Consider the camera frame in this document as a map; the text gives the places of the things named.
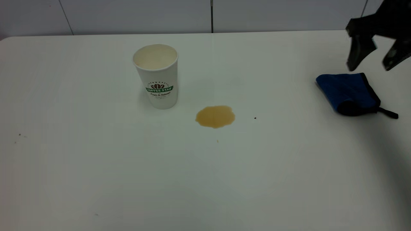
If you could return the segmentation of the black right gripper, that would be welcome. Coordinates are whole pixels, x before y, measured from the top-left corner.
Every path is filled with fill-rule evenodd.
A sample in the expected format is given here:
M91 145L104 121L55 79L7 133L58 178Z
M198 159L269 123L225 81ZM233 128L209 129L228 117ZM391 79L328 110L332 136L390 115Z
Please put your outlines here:
M386 71L411 56L410 4L409 0L384 0L376 13L350 19L345 28L351 37L347 60L349 71L353 72L369 54L377 49L373 40L375 35L396 39L382 60Z

